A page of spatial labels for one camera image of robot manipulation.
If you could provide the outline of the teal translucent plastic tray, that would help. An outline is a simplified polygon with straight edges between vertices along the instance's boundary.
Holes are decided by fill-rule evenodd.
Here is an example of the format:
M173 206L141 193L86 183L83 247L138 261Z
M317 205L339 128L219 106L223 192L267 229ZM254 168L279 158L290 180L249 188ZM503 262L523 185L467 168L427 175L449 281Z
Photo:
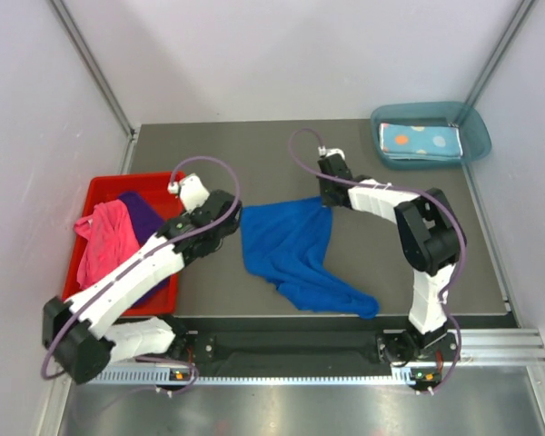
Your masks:
M474 108L461 102L384 105L373 111L370 123L378 156L387 167L395 170L452 168L480 160L491 151L491 137L481 116ZM458 162L391 160L380 150L378 134L381 123L456 127L460 132L463 156Z

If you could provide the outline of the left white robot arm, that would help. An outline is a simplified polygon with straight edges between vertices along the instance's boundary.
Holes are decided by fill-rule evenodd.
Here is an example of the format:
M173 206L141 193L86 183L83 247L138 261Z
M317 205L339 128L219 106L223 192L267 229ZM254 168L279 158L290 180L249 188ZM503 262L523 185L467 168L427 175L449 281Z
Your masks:
M159 317L127 324L118 319L160 282L214 253L236 232L241 215L238 197L212 191L200 205L167 220L102 280L67 300L49 300L42 311L45 360L85 384L112 362L167 352L179 333L172 323Z

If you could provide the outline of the pink towel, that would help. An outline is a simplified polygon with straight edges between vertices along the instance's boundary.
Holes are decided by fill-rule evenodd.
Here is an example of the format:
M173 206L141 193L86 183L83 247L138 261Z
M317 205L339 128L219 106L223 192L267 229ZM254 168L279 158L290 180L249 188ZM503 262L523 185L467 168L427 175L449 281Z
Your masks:
M128 209L120 200L97 204L90 215L75 222L74 232L86 240L76 274L81 290L103 279L140 248Z

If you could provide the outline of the left aluminium frame post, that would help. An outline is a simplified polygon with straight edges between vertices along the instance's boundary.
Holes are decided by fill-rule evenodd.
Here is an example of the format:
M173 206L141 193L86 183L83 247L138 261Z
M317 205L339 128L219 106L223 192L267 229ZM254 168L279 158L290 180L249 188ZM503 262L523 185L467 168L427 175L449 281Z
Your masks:
M75 51L78 53L88 74L92 78L95 87L98 89L112 115L114 116L115 121L119 124L126 136L131 139L135 134L135 128L128 120L124 109L120 105L111 85L107 81L101 66L95 59L95 56L84 38L84 35L75 21L70 9L66 5L65 1L62 0L47 0L46 2L63 27L64 32L71 41Z

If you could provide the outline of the right aluminium frame post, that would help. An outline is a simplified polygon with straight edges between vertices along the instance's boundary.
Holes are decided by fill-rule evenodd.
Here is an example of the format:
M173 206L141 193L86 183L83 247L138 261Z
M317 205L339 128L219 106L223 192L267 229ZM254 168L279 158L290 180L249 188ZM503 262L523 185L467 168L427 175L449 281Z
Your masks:
M466 96L464 101L466 105L475 107L479 102L537 3L537 0L520 0L517 2L514 11L507 20L504 29L500 32L497 42L490 50L490 54L487 56Z

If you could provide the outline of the light blue polka-dot towel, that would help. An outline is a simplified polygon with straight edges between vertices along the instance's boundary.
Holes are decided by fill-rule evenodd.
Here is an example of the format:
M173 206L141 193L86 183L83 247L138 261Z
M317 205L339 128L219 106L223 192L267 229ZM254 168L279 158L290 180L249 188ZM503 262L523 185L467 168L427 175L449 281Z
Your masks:
M381 152L394 161L458 162L463 156L456 127L381 123L378 137Z

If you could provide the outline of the purple towel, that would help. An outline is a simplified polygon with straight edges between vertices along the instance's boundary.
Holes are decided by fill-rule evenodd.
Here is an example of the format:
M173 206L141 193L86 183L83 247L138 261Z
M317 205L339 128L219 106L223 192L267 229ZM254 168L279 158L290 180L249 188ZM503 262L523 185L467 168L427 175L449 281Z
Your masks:
M142 247L164 224L164 219L137 192L121 193L118 199L126 206L135 239Z

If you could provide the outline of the aluminium front rail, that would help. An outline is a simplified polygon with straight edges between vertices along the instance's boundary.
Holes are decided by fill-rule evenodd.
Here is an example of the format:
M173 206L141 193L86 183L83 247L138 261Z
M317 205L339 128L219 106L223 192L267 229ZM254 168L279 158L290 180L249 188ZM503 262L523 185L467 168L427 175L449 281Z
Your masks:
M545 346L534 329L461 331L460 366L545 366Z

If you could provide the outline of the aluminium frame post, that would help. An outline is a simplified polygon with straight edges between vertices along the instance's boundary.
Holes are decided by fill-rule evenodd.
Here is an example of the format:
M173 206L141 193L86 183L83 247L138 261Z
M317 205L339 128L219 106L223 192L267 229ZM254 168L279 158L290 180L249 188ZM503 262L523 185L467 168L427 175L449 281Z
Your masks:
M504 29L500 32L497 42L490 50L490 54L487 56L466 96L464 101L466 105L475 107L479 102L537 3L537 0L520 0L517 2L514 11L507 20Z
M126 136L131 139L135 134L135 128L128 120L124 109L120 105L111 85L107 81L101 66L95 59L95 56L84 38L84 35L75 21L70 9L66 5L65 1L62 0L47 0L46 2L63 27L64 32L71 41L75 51L78 53L88 74L92 78L95 87L98 89L112 115L114 116L115 121L119 124Z

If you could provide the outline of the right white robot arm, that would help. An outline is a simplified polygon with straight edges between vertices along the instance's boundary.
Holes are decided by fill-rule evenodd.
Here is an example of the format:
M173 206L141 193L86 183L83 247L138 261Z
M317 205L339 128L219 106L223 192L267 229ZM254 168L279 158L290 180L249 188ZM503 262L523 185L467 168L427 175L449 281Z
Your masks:
M447 331L446 302L439 298L460 259L458 232L444 192L431 188L422 194L399 192L373 179L354 177L340 149L321 149L317 161L322 204L370 213L397 226L403 255L413 269L409 312L411 346L424 350Z

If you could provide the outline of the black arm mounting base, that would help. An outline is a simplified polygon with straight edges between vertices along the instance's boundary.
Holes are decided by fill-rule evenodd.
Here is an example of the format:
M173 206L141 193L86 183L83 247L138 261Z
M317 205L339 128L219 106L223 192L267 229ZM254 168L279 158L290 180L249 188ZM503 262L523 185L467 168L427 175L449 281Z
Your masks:
M195 364L203 377L378 376L402 363L449 363L453 333L418 349L407 332L244 331L188 333L163 355Z

